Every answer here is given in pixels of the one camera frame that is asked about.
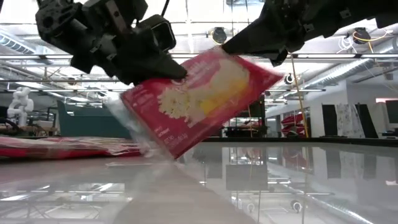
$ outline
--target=red plastic bag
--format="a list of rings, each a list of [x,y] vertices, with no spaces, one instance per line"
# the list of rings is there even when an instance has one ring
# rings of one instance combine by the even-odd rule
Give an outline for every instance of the red plastic bag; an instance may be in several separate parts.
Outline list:
[[[143,153],[161,148],[180,157],[282,78],[219,47],[182,65],[187,78],[147,80],[124,92],[122,104],[109,106],[133,138],[147,144]]]
[[[44,138],[39,140],[0,137],[0,157],[66,159],[88,156],[140,156],[138,145],[118,138]]]

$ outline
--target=ceiling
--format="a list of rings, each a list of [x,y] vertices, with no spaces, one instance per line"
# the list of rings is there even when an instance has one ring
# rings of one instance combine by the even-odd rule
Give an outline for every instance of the ceiling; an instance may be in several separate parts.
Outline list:
[[[214,27],[224,27],[227,34],[237,33],[247,26],[249,22],[255,20],[261,9],[263,3],[261,0],[249,0],[246,6],[243,4],[234,5],[231,8],[224,0],[171,0],[165,13],[165,18],[172,23],[174,34],[177,38],[177,46],[171,51],[172,54],[197,54],[203,52],[215,45],[211,38],[206,34],[209,33]],[[163,1],[147,0],[149,8],[146,17],[153,14],[160,14],[163,8]],[[13,0],[5,1],[2,12],[0,14],[0,29],[7,34],[16,36],[22,43],[31,46],[46,46],[54,54],[64,54],[61,50],[52,47],[51,45],[40,40],[37,35],[37,28],[35,26],[35,13],[37,11],[37,3],[35,0]],[[301,50],[297,53],[351,53],[352,49],[342,50],[342,40],[345,34],[355,27],[366,27],[368,32],[371,33],[372,38],[384,36],[389,31],[389,35],[395,34],[398,31],[397,26],[387,27],[385,29],[377,29],[375,20],[361,21],[351,26],[340,29],[334,36],[324,39],[318,37],[308,41]],[[358,52],[365,52],[369,50],[368,45],[356,45],[353,47]],[[10,54],[9,50],[0,48],[3,54]],[[186,58],[177,59],[182,63]],[[14,61],[16,64],[22,63],[21,61]],[[293,66],[290,60],[287,60],[279,67],[273,67],[268,60],[257,60],[256,63],[264,68],[269,68],[279,73],[292,73]],[[300,79],[310,80],[318,75],[320,72],[329,69],[336,65],[327,60],[317,63],[308,63],[304,60],[295,63],[295,71]],[[26,67],[25,69],[31,72],[44,75],[44,68]],[[106,74],[101,68],[95,68],[90,75],[84,74],[81,71],[71,67],[53,67],[48,68],[47,72],[54,73],[53,78],[106,78]],[[89,83],[84,84],[82,87],[87,88],[127,88],[123,84],[114,83]],[[274,88],[291,88],[280,82]]]

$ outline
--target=food package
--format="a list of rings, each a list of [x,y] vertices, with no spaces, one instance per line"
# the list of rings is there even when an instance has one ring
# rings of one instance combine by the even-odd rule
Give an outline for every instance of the food package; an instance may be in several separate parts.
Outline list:
[[[43,138],[0,137],[0,157],[66,159],[89,156],[140,156],[138,145],[118,138]]]
[[[182,65],[183,80],[147,80],[108,105],[143,154],[160,150],[178,158],[282,78],[220,47]]]

